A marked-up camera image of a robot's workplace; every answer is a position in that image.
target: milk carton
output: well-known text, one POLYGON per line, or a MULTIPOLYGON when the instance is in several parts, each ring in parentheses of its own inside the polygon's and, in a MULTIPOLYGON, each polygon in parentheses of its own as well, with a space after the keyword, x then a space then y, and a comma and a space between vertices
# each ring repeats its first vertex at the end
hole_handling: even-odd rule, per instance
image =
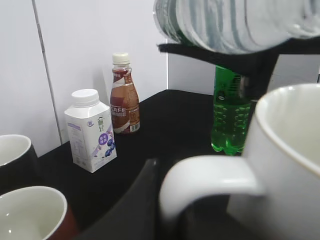
POLYGON ((75 91, 72 99, 64 114, 73 163, 93 173, 117 157, 110 108, 95 89, 75 91))

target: mug rim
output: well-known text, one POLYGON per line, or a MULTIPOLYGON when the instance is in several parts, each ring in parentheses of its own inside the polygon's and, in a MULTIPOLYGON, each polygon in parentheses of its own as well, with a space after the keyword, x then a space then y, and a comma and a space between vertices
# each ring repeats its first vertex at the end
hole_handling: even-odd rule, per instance
POLYGON ((54 192, 55 194, 57 194, 63 202, 63 212, 62 215, 58 221, 58 223, 54 226, 54 228, 42 239, 42 240, 47 240, 49 239, 56 231, 57 229, 61 226, 62 222, 64 221, 66 214, 67 214, 67 208, 68 208, 68 203, 67 203, 67 199, 65 197, 65 195, 60 192, 59 190, 53 188, 53 187, 49 187, 49 186, 28 186, 28 187, 23 187, 23 188, 19 188, 10 192, 7 192, 3 195, 0 195, 0 199, 3 198, 4 196, 8 196, 11 194, 14 194, 16 192, 23 192, 23 191, 28 191, 30 189, 45 189, 46 191, 51 191, 54 192))
POLYGON ((29 149, 30 149, 30 147, 31 147, 31 145, 32 145, 31 139, 30 139, 29 137, 25 136, 25 135, 21 135, 21 134, 6 134, 6 135, 0 135, 0 139, 2 139, 2 138, 9 138, 9 137, 24 138, 24 139, 27 140, 28 146, 27 146, 26 149, 25 149, 20 155, 18 155, 17 157, 15 157, 15 158, 13 158, 13 159, 10 159, 9 161, 0 164, 0 168, 6 166, 6 165, 9 164, 9 163, 12 163, 13 161, 15 161, 15 160, 17 160, 17 159, 19 159, 19 158, 21 158, 24 154, 26 154, 26 153, 29 151, 29 149))
POLYGON ((314 89, 314 88, 320 88, 319 83, 302 83, 302 84, 296 84, 296 85, 288 85, 279 87, 277 89, 274 89, 265 95, 263 95, 259 101, 256 104, 254 114, 256 116, 257 123, 260 125, 261 129, 265 133, 265 135, 283 152, 285 152, 287 155, 289 155, 292 159, 294 159, 298 164, 302 165, 304 168, 308 169, 309 171, 316 174, 318 177, 320 177, 320 166, 316 163, 312 162, 299 152, 297 152, 294 148, 290 147, 285 141, 283 141, 278 135, 273 131, 273 129, 269 126, 266 120, 266 108, 267 108, 267 102, 269 102, 269 99, 274 96, 275 94, 278 94, 278 92, 282 92, 287 94, 287 92, 295 90, 295 89, 314 89))

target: tile grout line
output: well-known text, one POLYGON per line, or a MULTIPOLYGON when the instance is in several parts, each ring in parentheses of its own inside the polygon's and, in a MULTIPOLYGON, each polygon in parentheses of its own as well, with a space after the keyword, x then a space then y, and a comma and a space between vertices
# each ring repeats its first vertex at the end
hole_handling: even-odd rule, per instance
POLYGON ((169 54, 166 53, 166 89, 169 89, 169 54))
POLYGON ((38 12, 37 12, 37 7, 36 7, 36 0, 31 0, 31 1, 32 1, 32 7, 33 7, 33 12, 34 12, 34 17, 35 17, 35 23, 36 23, 36 27, 37 27, 37 31, 38 31, 38 36, 39 36, 39 40, 40 40, 40 44, 41 44, 41 51, 42 51, 42 56, 43 56, 43 61, 44 61, 46 78, 48 81, 49 90, 50 90, 50 94, 51 94, 51 101, 52 101, 56 126, 58 128, 59 140, 62 145, 63 141, 62 141, 62 136, 61 136, 61 131, 60 131, 61 129, 60 129, 60 124, 59 124, 59 119, 58 119, 58 114, 57 114, 56 101, 54 98, 54 90, 52 87, 52 82, 51 82, 50 74, 49 74, 48 61, 47 61, 47 56, 46 56, 46 52, 45 52, 45 45, 44 45, 44 40, 43 40, 43 36, 42 36, 42 32, 41 32, 41 27, 40 27, 40 23, 39 23, 39 17, 38 17, 38 12))

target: mug handle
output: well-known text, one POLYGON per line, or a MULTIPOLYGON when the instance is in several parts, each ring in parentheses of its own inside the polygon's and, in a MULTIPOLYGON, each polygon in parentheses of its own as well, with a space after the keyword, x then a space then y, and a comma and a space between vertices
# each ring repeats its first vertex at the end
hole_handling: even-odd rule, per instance
POLYGON ((203 197, 264 193, 243 157, 194 156, 178 162, 166 174, 159 192, 160 215, 170 229, 189 204, 203 197))

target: white cap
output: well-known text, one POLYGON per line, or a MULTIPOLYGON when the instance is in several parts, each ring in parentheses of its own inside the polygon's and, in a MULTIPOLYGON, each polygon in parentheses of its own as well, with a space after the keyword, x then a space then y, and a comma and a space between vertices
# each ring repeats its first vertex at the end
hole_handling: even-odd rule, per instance
POLYGON ((129 54, 127 52, 115 52, 112 55, 112 61, 113 61, 113 64, 115 65, 129 64, 130 63, 129 54))
POLYGON ((95 89, 81 89, 74 91, 71 96, 73 106, 78 108, 91 107, 100 102, 99 93, 95 89))

